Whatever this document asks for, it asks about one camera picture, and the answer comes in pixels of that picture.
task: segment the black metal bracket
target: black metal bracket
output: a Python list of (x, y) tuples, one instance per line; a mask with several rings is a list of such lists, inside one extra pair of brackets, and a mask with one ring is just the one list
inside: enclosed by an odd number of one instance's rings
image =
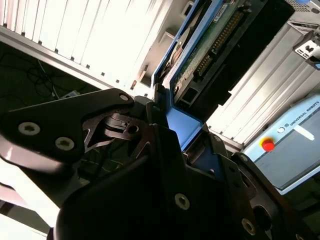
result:
[(112, 137), (96, 132), (103, 119), (126, 114), (134, 105), (112, 88), (4, 113), (0, 155), (9, 163), (47, 174), (65, 173), (84, 152)]

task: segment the blue metal plate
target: blue metal plate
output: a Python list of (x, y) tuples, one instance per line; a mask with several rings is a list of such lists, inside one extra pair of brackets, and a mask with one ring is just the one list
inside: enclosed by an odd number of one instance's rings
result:
[[(161, 63), (155, 70), (154, 74), (151, 77), (151, 84), (152, 86), (155, 83), (155, 76), (159, 74), (161, 66), (166, 63), (166, 60), (170, 57), (176, 42), (178, 41), (180, 35), (184, 32), (187, 22), (190, 19), (192, 13), (195, 11), (195, 8), (199, 0), (197, 0), (194, 5), (192, 6), (187, 18), (185, 19), (184, 23), (182, 24), (181, 28), (179, 29), (178, 33), (176, 34), (172, 44), (165, 54), (164, 58), (161, 60)], [(202, 20), (198, 24), (197, 28), (195, 29), (194, 33), (192, 34), (190, 40), (186, 44), (183, 52), (181, 53), (179, 59), (167, 74), (165, 79), (163, 80), (163, 85), (167, 90), (167, 120), (170, 129), (174, 130), (179, 139), (180, 147), (184, 150), (188, 144), (192, 141), (192, 139), (199, 133), (201, 130), (203, 123), (192, 117), (191, 115), (187, 114), (186, 112), (182, 111), (174, 104), (174, 80), (178, 76), (179, 72), (181, 71), (183, 65), (186, 63), (188, 57), (191, 55), (192, 51), (194, 50), (196, 44), (200, 40), (201, 36), (204, 34), (210, 23), (212, 22), (215, 15), (218, 13), (220, 7), (222, 6), (223, 0), (213, 0), (210, 4), (208, 10), (204, 14)]]

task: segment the black cable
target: black cable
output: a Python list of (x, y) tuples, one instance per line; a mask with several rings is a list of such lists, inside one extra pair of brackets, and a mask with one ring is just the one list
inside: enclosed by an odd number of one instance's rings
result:
[[(25, 72), (27, 74), (28, 80), (34, 85), (34, 90), (35, 90), (36, 94), (39, 95), (40, 97), (48, 98), (50, 96), (53, 96), (54, 87), (57, 88), (57, 89), (60, 89), (61, 91), (65, 91), (65, 92), (72, 92), (74, 90), (74, 89), (67, 89), (67, 88), (65, 88), (63, 86), (60, 86), (60, 85), (56, 84), (55, 82), (53, 82), (53, 80), (52, 80), (53, 78), (69, 77), (67, 75), (66, 76), (55, 76), (53, 73), (47, 74), (41, 68), (40, 63), (39, 64), (35, 64), (31, 60), (28, 60), (28, 59), (26, 59), (24, 57), (21, 57), (19, 55), (11, 53), (11, 52), (5, 52), (2, 55), (2, 57), (0, 58), (0, 63), (2, 62), (2, 60), (6, 56), (15, 57), (15, 58), (17, 58), (17, 59), (19, 59), (21, 61), (29, 63), (32, 66), (29, 69), (23, 69), (23, 68), (19, 68), (19, 67), (15, 67), (15, 66), (1, 65), (0, 64), (0, 67), (3, 67), (3, 68), (10, 68), (10, 69), (15, 69), (15, 70), (19, 70), (19, 71)], [(88, 86), (88, 84), (86, 83), (80, 89), (76, 89), (76, 91), (81, 92), (87, 86)], [(42, 87), (44, 87), (46, 89), (46, 92), (41, 90)]]

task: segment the metal frame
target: metal frame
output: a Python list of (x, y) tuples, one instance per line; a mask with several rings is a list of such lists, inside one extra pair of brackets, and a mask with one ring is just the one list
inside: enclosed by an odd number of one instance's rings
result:
[[(85, 66), (81, 65), (80, 63), (77, 63), (69, 58), (63, 57), (62, 55), (54, 52), (53, 50), (47, 49), (41, 44), (38, 44), (41, 30), (43, 30), (42, 29), (43, 20), (41, 20), (40, 17), (42, 15), (45, 15), (45, 12), (43, 11), (45, 11), (47, 1), (48, 0), (44, 0), (44, 1), (40, 0), (39, 5), (37, 7), (41, 9), (38, 9), (38, 10), (37, 8), (33, 9), (35, 12), (32, 12), (32, 14), (36, 15), (36, 19), (34, 19), (36, 21), (36, 25), (33, 26), (34, 33), (31, 32), (31, 36), (21, 35), (22, 26), (19, 26), (19, 28), (16, 29), (17, 32), (14, 32), (15, 26), (13, 26), (13, 31), (10, 30), (9, 28), (0, 26), (0, 41), (36, 59), (39, 59), (57, 69), (60, 69), (76, 78), (79, 78), (80, 80), (88, 84), (91, 84), (101, 90), (117, 87), (126, 91), (128, 94), (132, 96), (135, 96), (136, 94), (143, 96), (144, 94), (149, 93), (149, 90), (146, 89), (145, 87), (137, 86), (137, 89), (131, 90), (130, 87), (132, 85), (132, 80), (128, 80), (126, 82), (121, 82), (121, 83), (117, 83), (115, 80), (110, 81), (110, 79), (106, 79), (104, 76), (102, 76), (101, 72), (97, 73), (93, 70), (90, 70)], [(167, 13), (172, 6), (172, 2), (173, 0), (163, 0), (163, 2), (161, 2), (160, 8), (157, 13), (157, 17), (154, 19), (152, 23), (152, 27), (144, 42), (144, 46), (141, 49), (140, 53), (138, 54), (138, 57), (130, 73), (129, 77), (132, 78), (133, 80), (136, 77), (134, 76), (134, 71), (138, 72), (138, 70), (140, 69), (141, 64), (143, 63), (150, 49), (150, 46), (153, 44), (154, 40), (156, 39), (158, 35), (158, 31), (161, 25), (163, 24), (164, 20), (166, 19)]]

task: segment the electronic component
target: electronic component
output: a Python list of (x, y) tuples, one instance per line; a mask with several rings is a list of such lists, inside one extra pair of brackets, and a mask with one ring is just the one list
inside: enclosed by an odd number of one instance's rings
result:
[(229, 91), (294, 12), (277, 0), (222, 6), (223, 14), (212, 21), (172, 80), (175, 105), (203, 122), (228, 100)]
[(320, 28), (306, 34), (302, 41), (293, 47), (293, 50), (308, 64), (320, 70)]
[(320, 95), (297, 103), (244, 153), (284, 195), (320, 172)]

